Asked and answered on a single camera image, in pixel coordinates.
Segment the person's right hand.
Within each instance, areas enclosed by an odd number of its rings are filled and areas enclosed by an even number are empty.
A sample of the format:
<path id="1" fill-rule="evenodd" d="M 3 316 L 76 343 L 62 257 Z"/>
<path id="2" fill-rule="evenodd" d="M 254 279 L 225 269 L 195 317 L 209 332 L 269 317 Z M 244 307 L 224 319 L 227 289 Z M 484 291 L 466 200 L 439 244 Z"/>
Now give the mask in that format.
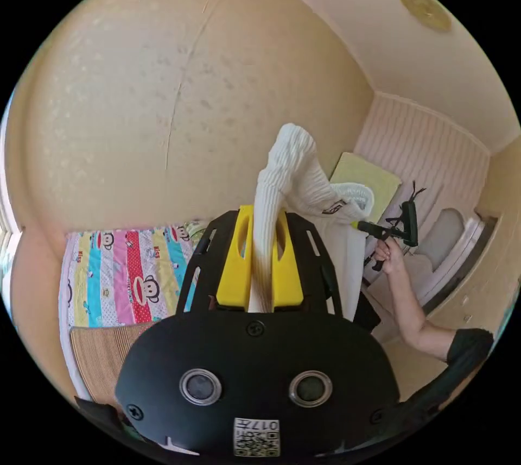
<path id="1" fill-rule="evenodd" d="M 373 258 L 375 262 L 382 263 L 382 270 L 387 276 L 405 271 L 402 250 L 391 237 L 377 241 Z"/>

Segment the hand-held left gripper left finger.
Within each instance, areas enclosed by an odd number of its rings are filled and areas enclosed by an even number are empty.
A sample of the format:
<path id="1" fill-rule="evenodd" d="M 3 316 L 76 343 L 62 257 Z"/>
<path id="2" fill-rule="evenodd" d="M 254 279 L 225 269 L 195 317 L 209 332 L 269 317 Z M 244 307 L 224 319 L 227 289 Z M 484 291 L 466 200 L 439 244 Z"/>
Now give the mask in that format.
<path id="1" fill-rule="evenodd" d="M 250 303 L 253 251 L 253 206 L 241 206 L 236 214 L 230 247 L 218 285 L 217 304 L 247 311 Z"/>

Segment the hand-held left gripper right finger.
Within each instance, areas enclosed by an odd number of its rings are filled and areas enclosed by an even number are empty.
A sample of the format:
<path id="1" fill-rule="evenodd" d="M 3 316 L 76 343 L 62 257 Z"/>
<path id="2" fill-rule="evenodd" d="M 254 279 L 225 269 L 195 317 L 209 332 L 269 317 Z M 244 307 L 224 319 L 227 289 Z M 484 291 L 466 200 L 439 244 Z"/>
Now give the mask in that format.
<path id="1" fill-rule="evenodd" d="M 285 211 L 276 219 L 271 254 L 273 307 L 300 307 L 304 296 Z"/>

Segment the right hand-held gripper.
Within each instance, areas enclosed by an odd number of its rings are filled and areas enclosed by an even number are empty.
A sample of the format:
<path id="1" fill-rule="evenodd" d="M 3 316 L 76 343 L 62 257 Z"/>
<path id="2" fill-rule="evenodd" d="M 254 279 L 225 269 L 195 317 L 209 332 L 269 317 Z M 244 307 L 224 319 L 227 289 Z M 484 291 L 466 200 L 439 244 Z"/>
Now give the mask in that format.
<path id="1" fill-rule="evenodd" d="M 391 224 L 388 227 L 377 225 L 368 221 L 354 221 L 350 224 L 355 230 L 359 230 L 376 238 L 385 241 L 387 238 L 397 238 L 405 246 L 409 246 L 409 204 L 401 204 L 401 214 L 397 218 L 387 221 Z"/>

